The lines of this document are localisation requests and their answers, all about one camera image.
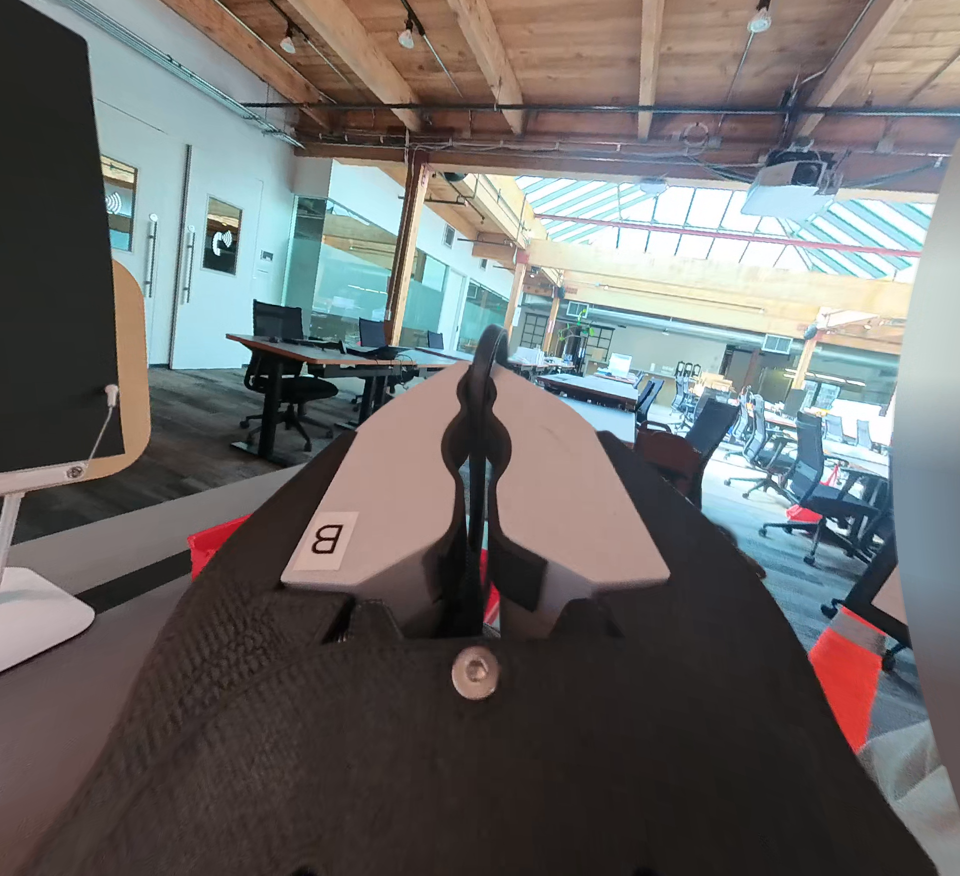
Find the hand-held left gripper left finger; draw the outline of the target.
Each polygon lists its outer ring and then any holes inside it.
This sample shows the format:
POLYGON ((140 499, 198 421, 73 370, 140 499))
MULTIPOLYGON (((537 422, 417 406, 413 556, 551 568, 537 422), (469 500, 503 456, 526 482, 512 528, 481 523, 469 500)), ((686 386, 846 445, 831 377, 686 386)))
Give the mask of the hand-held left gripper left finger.
POLYGON ((466 491, 470 363, 453 363, 354 432, 280 581, 385 605, 404 635, 455 612, 471 557, 466 491))

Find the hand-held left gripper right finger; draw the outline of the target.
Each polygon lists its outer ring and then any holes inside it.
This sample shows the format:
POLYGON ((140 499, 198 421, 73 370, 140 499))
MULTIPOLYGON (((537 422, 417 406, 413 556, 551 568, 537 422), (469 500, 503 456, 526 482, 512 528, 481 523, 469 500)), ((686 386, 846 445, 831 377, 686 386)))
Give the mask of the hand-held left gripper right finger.
POLYGON ((488 381, 486 548, 501 635, 545 638, 572 601, 665 584, 598 431, 504 367, 488 381))

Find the red plastic bin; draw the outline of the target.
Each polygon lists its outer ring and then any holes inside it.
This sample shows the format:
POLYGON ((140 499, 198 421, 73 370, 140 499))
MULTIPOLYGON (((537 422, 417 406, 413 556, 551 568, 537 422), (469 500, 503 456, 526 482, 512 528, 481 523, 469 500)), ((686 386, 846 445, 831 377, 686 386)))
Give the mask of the red plastic bin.
MULTIPOLYGON (((198 578, 202 570, 209 565, 212 558, 215 557, 226 541, 248 519, 249 515, 246 514, 188 536, 190 579, 192 582, 198 578)), ((490 579, 488 551, 486 548, 483 548, 481 552, 481 577, 482 582, 488 584, 484 625, 499 630, 500 594, 490 579)))

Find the brown office chair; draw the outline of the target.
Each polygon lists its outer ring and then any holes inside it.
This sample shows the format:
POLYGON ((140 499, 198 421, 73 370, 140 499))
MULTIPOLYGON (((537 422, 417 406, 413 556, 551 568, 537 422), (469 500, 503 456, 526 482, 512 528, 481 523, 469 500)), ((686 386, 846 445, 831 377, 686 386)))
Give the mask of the brown office chair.
POLYGON ((702 509, 702 482, 707 458, 686 438, 665 425, 645 422, 635 428, 633 450, 663 479, 702 509))

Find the grey-topped office desk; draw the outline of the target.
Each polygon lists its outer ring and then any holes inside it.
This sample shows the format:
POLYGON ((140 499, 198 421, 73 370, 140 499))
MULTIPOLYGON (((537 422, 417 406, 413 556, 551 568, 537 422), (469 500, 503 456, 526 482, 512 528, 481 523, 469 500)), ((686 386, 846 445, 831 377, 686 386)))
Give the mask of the grey-topped office desk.
POLYGON ((560 398, 597 432, 609 432, 631 446, 635 441, 637 405, 635 386, 596 375, 545 374, 535 383, 560 398))

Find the black office chair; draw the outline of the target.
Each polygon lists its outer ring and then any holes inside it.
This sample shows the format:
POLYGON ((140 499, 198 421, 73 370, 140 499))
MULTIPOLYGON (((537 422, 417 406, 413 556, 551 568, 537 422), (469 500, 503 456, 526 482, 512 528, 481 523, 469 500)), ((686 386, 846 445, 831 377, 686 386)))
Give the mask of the black office chair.
MULTIPOLYGON (((252 307, 253 335, 263 342, 303 344, 313 347, 303 335, 302 309, 254 300, 252 307)), ((306 415, 306 404, 327 400, 338 394, 336 386, 327 380, 304 374, 302 360, 282 358, 265 350, 249 352, 244 386, 264 397, 264 406, 271 406, 286 430, 294 429, 303 438, 303 450, 313 449, 305 424, 320 427, 317 420, 306 415)))
POLYGON ((689 490, 685 495, 697 508, 702 508, 702 482, 708 462, 737 421, 740 404, 709 399, 686 434, 686 442, 698 455, 689 490))
MULTIPOLYGON (((386 323, 376 322, 371 319, 360 318, 359 342, 362 348, 365 348, 365 356, 368 359, 395 360, 403 356, 405 351, 391 346, 387 343, 386 323)), ((375 411, 383 404, 384 397, 392 397, 397 386, 405 386, 418 377, 419 370, 416 366, 392 371, 393 375, 378 377, 372 384, 372 396, 370 408, 375 411)))
POLYGON ((819 417, 798 414, 797 438, 796 460, 787 479, 788 496, 801 510, 812 512, 813 521, 790 519, 764 523, 758 534, 766 537, 771 529, 784 530, 787 534, 809 534, 811 547, 803 558, 809 566, 815 566, 815 555, 821 543, 833 545, 847 557, 869 564, 872 556, 861 543, 859 532, 878 515, 877 509, 852 494, 846 486, 827 486, 821 482, 826 457, 819 417))

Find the potted plant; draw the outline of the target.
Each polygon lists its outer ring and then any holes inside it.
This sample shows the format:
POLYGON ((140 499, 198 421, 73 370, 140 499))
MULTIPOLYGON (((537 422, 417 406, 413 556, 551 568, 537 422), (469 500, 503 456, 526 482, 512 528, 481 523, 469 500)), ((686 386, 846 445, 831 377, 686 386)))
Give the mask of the potted plant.
POLYGON ((594 328, 588 322, 578 319, 564 323, 558 333, 558 356, 565 366, 571 366, 576 375, 583 373, 587 359, 587 350, 592 342, 594 328))

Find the wood-edged office desk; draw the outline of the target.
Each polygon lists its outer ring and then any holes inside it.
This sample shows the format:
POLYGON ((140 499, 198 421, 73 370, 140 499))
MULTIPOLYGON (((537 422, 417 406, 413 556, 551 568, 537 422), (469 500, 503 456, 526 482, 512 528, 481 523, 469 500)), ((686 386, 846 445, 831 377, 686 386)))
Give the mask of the wood-edged office desk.
MULTIPOLYGON (((334 436, 335 429, 356 429, 361 423, 375 413, 371 409, 373 383, 378 377, 385 377, 393 374, 393 370, 406 368, 418 369, 418 374, 430 374, 443 368, 453 365, 453 360, 443 356, 429 354, 420 350, 404 350, 403 356, 395 360, 368 359, 365 351, 353 353, 342 351, 329 343, 321 344, 314 342, 313 347, 303 344, 290 343, 271 343, 258 340, 254 335, 227 334, 226 339, 230 342, 236 342, 242 345, 248 352, 253 349, 265 350, 275 353, 282 358, 300 360, 304 362, 303 374, 310 374, 320 379, 329 381, 334 385, 337 379, 359 379, 364 383, 364 390, 359 402, 357 417, 354 420, 345 422, 321 423, 317 427, 322 435, 331 439, 334 436)), ((277 423, 277 417, 271 406, 264 406, 264 397, 262 397, 262 410, 257 419, 247 419, 241 425, 245 432, 243 438, 234 441, 231 448, 239 452, 258 457, 260 460, 270 462, 276 465, 289 465, 287 458, 283 457, 276 450, 276 433, 281 422, 277 423)), ((384 397, 383 404, 387 402, 388 396, 384 397)))

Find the white door with sign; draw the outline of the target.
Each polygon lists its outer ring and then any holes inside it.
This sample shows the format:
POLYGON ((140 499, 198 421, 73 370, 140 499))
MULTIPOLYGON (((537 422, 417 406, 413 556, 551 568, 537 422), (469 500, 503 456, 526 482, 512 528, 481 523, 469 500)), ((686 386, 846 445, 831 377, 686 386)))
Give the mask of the white door with sign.
POLYGON ((142 161, 100 154, 102 190, 114 274, 124 307, 138 310, 141 344, 150 366, 166 366, 160 290, 162 212, 155 174, 142 161))
POLYGON ((198 146, 185 172, 169 366, 239 366, 227 336, 251 328, 263 182, 198 146))

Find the orange-red container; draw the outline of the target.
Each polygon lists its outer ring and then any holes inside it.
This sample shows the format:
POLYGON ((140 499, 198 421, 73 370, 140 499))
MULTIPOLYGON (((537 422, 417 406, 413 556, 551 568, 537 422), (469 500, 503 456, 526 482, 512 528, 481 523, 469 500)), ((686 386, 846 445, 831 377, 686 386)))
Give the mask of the orange-red container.
POLYGON ((877 697, 886 635, 846 606, 809 651, 834 718, 854 752, 867 743, 877 697))

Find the ceiling projector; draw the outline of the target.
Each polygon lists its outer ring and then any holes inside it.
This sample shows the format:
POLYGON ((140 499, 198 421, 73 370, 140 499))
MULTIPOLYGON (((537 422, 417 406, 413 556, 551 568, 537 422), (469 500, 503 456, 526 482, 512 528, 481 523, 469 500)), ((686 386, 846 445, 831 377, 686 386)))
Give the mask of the ceiling projector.
POLYGON ((747 190, 742 213, 804 222, 831 205, 840 175, 832 152, 773 150, 747 190))

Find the person's pale sweatshirt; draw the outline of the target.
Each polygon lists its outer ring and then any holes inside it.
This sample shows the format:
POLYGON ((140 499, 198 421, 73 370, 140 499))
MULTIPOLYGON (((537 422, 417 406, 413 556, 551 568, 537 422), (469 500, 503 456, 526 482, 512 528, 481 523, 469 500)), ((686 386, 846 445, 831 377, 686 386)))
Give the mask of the person's pale sweatshirt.
POLYGON ((932 857, 956 812, 930 720, 872 738, 859 750, 858 760, 898 819, 932 857))

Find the wood-rimmed black board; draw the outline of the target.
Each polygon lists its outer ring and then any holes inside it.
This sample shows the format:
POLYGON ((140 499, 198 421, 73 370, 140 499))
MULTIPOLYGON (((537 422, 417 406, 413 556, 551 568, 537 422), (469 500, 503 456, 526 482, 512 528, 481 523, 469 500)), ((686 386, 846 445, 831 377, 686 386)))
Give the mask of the wood-rimmed black board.
POLYGON ((116 384, 79 483, 143 453, 146 352, 114 274, 88 44, 33 4, 1 3, 1 475, 85 460, 116 384))

